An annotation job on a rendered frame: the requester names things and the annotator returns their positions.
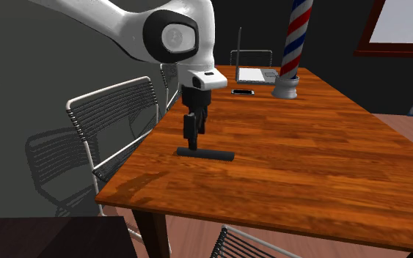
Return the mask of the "grey open laptop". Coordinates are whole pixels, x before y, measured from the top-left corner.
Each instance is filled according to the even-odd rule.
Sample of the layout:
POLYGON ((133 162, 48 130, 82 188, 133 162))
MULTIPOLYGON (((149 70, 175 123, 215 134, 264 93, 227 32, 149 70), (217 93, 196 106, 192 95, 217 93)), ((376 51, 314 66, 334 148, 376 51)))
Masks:
POLYGON ((238 84, 275 85, 275 80, 279 76, 275 69, 240 67, 241 53, 244 51, 241 50, 241 29, 239 29, 235 61, 235 80, 238 84))

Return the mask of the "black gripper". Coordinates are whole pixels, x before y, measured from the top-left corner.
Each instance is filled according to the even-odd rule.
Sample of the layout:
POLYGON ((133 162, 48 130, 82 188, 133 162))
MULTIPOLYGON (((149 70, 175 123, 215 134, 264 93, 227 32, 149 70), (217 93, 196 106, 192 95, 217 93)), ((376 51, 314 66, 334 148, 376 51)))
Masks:
POLYGON ((211 90, 202 91, 182 86, 182 104, 188 107, 190 113, 183 116, 183 137, 188 140, 190 150, 197 150, 197 134, 205 133, 211 90))

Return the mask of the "black cylinder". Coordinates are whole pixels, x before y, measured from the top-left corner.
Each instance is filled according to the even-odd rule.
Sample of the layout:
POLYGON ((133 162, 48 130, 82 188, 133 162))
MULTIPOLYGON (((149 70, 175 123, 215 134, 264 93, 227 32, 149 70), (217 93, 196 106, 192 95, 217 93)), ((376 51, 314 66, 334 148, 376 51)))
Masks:
POLYGON ((189 148, 185 147, 178 147, 176 150, 176 154, 179 156, 190 158, 205 158, 220 161, 233 161, 235 157, 234 152, 205 149, 190 150, 189 148))

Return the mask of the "red white blue barber pole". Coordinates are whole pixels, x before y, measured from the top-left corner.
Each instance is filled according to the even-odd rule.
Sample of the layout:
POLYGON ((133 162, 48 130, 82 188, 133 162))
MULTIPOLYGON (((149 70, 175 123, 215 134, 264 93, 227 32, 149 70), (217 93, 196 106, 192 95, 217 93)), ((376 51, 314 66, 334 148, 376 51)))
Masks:
POLYGON ((293 0, 282 65, 272 92, 274 97, 282 99, 297 97, 296 87, 299 83, 297 72, 312 7, 313 0, 293 0))

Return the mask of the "red-framed window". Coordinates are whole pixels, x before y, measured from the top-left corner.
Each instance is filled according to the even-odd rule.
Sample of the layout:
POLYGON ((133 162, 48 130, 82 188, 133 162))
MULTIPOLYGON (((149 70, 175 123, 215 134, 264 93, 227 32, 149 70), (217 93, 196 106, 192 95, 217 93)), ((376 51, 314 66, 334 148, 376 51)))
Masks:
POLYGON ((374 0, 354 55, 413 58, 413 0, 374 0))

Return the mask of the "wooden table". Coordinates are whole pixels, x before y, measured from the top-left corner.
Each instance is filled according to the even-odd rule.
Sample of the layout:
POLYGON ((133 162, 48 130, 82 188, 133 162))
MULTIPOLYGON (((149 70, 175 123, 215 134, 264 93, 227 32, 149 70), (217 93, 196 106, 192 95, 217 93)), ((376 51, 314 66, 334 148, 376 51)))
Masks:
POLYGON ((309 70, 293 100, 221 72, 198 145, 233 161, 176 154, 176 103, 96 196, 139 213, 150 258, 169 258, 166 215, 413 252, 413 142, 309 70))

